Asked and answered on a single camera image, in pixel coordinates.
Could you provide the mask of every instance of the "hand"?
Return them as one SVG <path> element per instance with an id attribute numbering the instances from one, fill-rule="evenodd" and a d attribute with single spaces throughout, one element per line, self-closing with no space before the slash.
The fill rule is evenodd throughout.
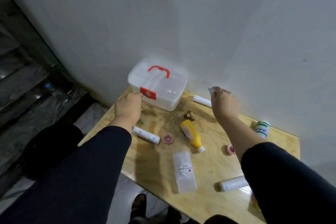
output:
<path id="1" fill-rule="evenodd" d="M 216 119 L 221 122 L 230 117 L 238 117 L 240 103 L 231 92 L 213 87 L 215 92 L 211 96 L 212 111 Z"/>
<path id="2" fill-rule="evenodd" d="M 120 98 L 114 105 L 115 118 L 109 126 L 125 128 L 130 133 L 141 115 L 141 93 L 129 93 Z"/>

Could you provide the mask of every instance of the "white wall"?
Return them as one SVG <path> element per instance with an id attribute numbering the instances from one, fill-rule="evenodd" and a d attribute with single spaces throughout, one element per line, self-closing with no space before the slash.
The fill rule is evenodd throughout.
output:
<path id="1" fill-rule="evenodd" d="M 175 62 L 190 74 L 188 90 L 229 89 L 242 113 L 299 136 L 308 165 L 336 163 L 334 0 L 17 1 L 105 102 L 141 58 Z"/>

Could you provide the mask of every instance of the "yellow bottle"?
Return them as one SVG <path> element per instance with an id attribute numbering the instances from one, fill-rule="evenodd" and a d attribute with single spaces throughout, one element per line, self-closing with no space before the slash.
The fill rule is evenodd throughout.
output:
<path id="1" fill-rule="evenodd" d="M 182 122 L 181 128 L 186 137 L 190 140 L 190 143 L 197 148 L 199 153 L 205 151 L 205 147 L 203 146 L 201 141 L 201 136 L 199 135 L 190 120 L 185 120 L 184 122 Z"/>

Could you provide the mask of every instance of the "wooden table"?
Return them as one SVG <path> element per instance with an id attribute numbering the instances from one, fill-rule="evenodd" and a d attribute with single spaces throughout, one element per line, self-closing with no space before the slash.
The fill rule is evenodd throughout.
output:
<path id="1" fill-rule="evenodd" d="M 123 95 L 131 92 L 128 88 Z M 218 124 L 210 107 L 193 102 L 193 95 L 184 92 L 180 103 L 173 112 L 168 112 L 142 101 L 141 117 L 137 126 L 163 137 L 171 133 L 174 142 L 166 145 L 161 140 L 154 145 L 137 135 L 132 135 L 132 144 L 125 157 L 122 173 L 141 187 L 158 196 L 174 208 L 200 223 L 215 214 L 225 215 L 238 223 L 262 223 L 260 209 L 251 199 L 249 187 L 234 191 L 219 192 L 218 182 L 242 175 L 237 157 L 228 155 L 226 146 L 230 144 L 224 130 Z M 184 115 L 192 111 L 193 122 L 201 135 L 206 151 L 198 153 L 184 136 L 180 123 Z M 114 118 L 112 106 L 95 127 L 85 136 L 80 145 L 106 127 Z M 248 126 L 255 126 L 256 120 L 240 115 Z M 270 129 L 269 140 L 300 159 L 299 139 L 276 128 Z M 194 167 L 198 190 L 179 194 L 175 181 L 172 155 L 189 150 Z"/>

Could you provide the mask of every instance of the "dark blue sleeve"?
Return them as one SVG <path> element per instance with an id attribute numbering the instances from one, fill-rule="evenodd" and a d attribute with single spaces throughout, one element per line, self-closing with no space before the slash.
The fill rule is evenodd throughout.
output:
<path id="1" fill-rule="evenodd" d="M 0 223 L 105 224 L 131 141 L 124 128 L 102 129 L 23 193 Z"/>
<path id="2" fill-rule="evenodd" d="M 260 143 L 241 168 L 267 223 L 336 223 L 336 188 L 274 143 Z"/>

